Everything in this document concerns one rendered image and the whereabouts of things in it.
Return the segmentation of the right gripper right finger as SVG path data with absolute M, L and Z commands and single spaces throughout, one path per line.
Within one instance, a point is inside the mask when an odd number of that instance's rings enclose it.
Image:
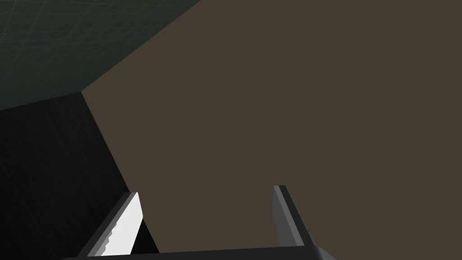
M 286 185 L 273 186 L 273 219 L 280 246 L 315 246 Z

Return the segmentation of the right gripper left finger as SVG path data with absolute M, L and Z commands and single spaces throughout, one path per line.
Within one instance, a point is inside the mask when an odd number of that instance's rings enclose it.
M 78 257 L 129 255 L 143 220 L 137 192 L 122 195 L 79 252 Z

